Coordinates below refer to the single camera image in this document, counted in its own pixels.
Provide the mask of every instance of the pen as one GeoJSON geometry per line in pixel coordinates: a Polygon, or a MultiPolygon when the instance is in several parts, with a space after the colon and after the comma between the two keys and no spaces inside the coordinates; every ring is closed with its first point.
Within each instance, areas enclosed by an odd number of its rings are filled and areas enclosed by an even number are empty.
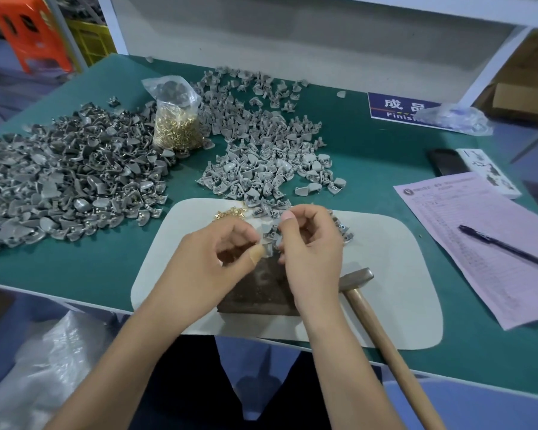
{"type": "Polygon", "coordinates": [[[524,252],[524,251],[521,251],[520,249],[517,249],[516,247],[514,246],[511,246],[509,244],[506,244],[506,243],[503,243],[502,241],[500,240],[497,240],[493,237],[489,237],[488,235],[486,234],[483,234],[482,232],[479,232],[475,229],[472,229],[468,226],[465,226],[465,225],[460,225],[459,227],[459,230],[466,234],[466,235],[470,235],[471,237],[474,237],[474,238],[478,238],[480,241],[483,241],[487,244],[494,244],[498,247],[501,247],[509,252],[512,252],[513,254],[515,255],[518,255],[519,257],[525,259],[525,260],[529,260],[531,262],[533,262],[534,264],[538,264],[538,257],[537,256],[534,256],[528,252],[524,252]]]}

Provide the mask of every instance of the white board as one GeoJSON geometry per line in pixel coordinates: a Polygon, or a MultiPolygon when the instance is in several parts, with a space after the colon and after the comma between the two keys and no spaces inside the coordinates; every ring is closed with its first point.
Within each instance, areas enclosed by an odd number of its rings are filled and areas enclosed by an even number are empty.
{"type": "MultiPolygon", "coordinates": [[[[226,199],[186,199],[175,204],[165,217],[151,244],[131,289],[131,303],[137,309],[148,296],[172,257],[181,238],[210,224],[218,211],[241,202],[226,199]]],[[[375,278],[361,288],[388,336],[397,348],[419,350],[437,345],[442,339],[442,311],[421,249],[400,221],[379,214],[335,211],[354,233],[343,252],[343,270],[348,274],[370,267],[375,278]]],[[[248,219],[260,229],[269,219],[248,219]]],[[[373,347],[366,332],[340,296],[351,329],[362,346],[373,347]]],[[[225,335],[268,340],[308,341],[300,317],[284,315],[220,314],[213,309],[195,322],[185,334],[225,335]]]]}

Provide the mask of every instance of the person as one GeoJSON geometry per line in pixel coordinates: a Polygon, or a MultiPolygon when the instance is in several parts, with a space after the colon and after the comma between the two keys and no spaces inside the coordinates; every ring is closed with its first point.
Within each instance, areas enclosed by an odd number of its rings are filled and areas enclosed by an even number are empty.
{"type": "MultiPolygon", "coordinates": [[[[343,239],[329,213],[321,206],[297,205],[282,214],[279,227],[283,236],[279,262],[285,264],[313,351],[312,356],[302,355],[309,356],[316,376],[311,378],[310,370],[301,371],[294,394],[273,404],[293,373],[299,373],[295,369],[299,360],[295,362],[259,425],[403,429],[341,309],[338,280],[343,239]],[[308,399],[314,399],[313,405],[307,404],[308,399]]],[[[207,361],[206,347],[194,341],[208,337],[180,334],[253,271],[265,253],[259,241],[257,231],[236,217],[214,221],[182,238],[147,299],[45,429],[251,425],[239,416],[240,404],[227,376],[223,374],[223,379],[216,372],[217,368],[222,372],[218,355],[207,361]],[[152,406],[145,401],[150,396],[152,406]]]]}

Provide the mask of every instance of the stool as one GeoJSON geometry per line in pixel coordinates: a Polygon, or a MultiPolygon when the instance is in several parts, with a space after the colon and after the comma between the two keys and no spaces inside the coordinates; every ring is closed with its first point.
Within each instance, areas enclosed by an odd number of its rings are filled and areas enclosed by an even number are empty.
{"type": "Polygon", "coordinates": [[[64,71],[73,70],[49,14],[43,0],[0,0],[0,29],[27,73],[28,59],[54,59],[64,71]]]}

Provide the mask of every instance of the purple sign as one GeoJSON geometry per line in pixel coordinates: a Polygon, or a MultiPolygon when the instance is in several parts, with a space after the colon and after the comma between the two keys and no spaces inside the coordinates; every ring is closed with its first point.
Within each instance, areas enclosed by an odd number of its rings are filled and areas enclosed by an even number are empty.
{"type": "Polygon", "coordinates": [[[414,120],[413,115],[422,108],[438,107],[440,103],[423,101],[402,96],[368,93],[369,108],[373,119],[382,119],[401,124],[420,125],[422,127],[440,128],[438,125],[427,124],[414,120]]]}

